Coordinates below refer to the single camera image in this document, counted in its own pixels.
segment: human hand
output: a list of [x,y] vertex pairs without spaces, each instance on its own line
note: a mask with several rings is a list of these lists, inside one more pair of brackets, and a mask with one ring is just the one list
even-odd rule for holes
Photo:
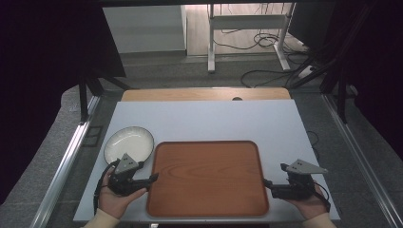
[[[315,190],[323,196],[320,187],[315,184]],[[316,196],[311,196],[309,199],[304,200],[294,200],[294,199],[286,199],[286,201],[295,205],[299,212],[303,215],[305,219],[312,219],[321,214],[327,213],[326,206],[322,200],[320,200]]]
[[106,212],[107,214],[111,215],[116,219],[120,219],[127,209],[128,204],[133,200],[142,196],[147,190],[142,188],[127,197],[121,197],[116,195],[112,190],[107,187],[109,176],[112,174],[113,168],[109,169],[103,178],[100,197],[99,197],[99,208]]

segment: metal frame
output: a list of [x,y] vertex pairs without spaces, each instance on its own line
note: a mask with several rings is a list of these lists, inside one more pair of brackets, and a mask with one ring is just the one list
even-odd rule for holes
[[287,59],[282,50],[285,35],[287,34],[293,14],[295,3],[291,4],[286,14],[273,15],[219,15],[214,16],[214,4],[210,5],[210,40],[208,46],[208,72],[214,73],[215,67],[215,43],[214,30],[219,29],[281,29],[278,42],[274,48],[278,56],[279,62],[284,71],[290,70]]
[[74,132],[70,144],[65,152],[65,156],[60,162],[59,168],[57,169],[56,174],[50,183],[50,186],[41,202],[41,205],[38,208],[38,211],[36,212],[30,228],[46,227],[57,199],[59,198],[60,193],[65,185],[70,168],[74,164],[74,159],[88,130],[89,124],[91,123],[94,110],[98,105],[99,100],[99,97],[92,97],[92,99],[89,101],[88,119],[85,123],[80,123]]
[[380,182],[377,177],[375,171],[372,169],[371,165],[368,163],[365,154],[363,153],[361,147],[358,142],[355,140],[355,137],[350,130],[349,126],[343,122],[343,120],[339,117],[337,113],[337,107],[334,102],[332,95],[322,95],[322,98],[325,104],[328,107],[329,112],[334,118],[336,125],[344,138],[344,141],[349,146],[350,152],[352,153],[355,162],[360,169],[362,175],[365,178],[365,181],[368,183],[368,186],[372,190],[375,199],[377,200],[380,209],[385,215],[386,220],[389,222],[390,227],[400,228],[403,227],[403,220],[399,216],[399,213],[394,206],[394,203],[386,191],[385,187]]

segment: brown tray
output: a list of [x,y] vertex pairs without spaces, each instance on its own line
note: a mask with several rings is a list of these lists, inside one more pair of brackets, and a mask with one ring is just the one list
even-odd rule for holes
[[267,213],[258,147],[250,141],[162,142],[148,193],[153,217],[252,217]]

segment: metal rail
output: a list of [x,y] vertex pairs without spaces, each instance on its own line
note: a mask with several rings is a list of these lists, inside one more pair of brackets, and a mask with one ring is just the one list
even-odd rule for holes
[[54,206],[56,205],[57,200],[59,199],[60,193],[63,190],[70,168],[74,164],[74,159],[77,155],[86,131],[88,130],[89,124],[91,123],[95,107],[99,103],[99,100],[99,97],[92,97],[92,99],[89,101],[88,120],[83,124],[80,124],[74,132],[70,144],[65,152],[65,156],[60,162],[59,168],[57,169],[56,174],[50,183],[50,186],[41,202],[41,205],[39,206],[38,211],[36,212],[30,228],[47,226],[50,215]]
[[393,228],[402,228],[403,221],[399,216],[391,197],[389,196],[387,190],[380,182],[379,178],[376,176],[376,173],[372,169],[369,164],[365,154],[363,153],[361,147],[358,142],[355,140],[355,137],[350,130],[349,126],[344,123],[340,117],[337,115],[336,104],[331,97],[332,95],[322,95],[322,98],[327,105],[330,113],[335,119],[336,125],[340,130],[341,135],[344,138],[344,141],[349,146],[350,152],[355,158],[355,162],[358,168],[361,170],[362,175],[365,178],[365,181],[370,186],[376,201],[378,202],[380,209],[382,210],[386,220],[389,222],[390,226]]

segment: black curtain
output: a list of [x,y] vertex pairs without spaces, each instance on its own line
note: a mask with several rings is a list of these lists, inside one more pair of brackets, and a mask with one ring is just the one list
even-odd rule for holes
[[97,77],[93,69],[125,72],[98,6],[5,1],[0,29],[3,203],[53,124],[62,94],[79,77]]
[[402,6],[398,0],[377,1],[348,53],[344,72],[358,91],[356,106],[403,160]]

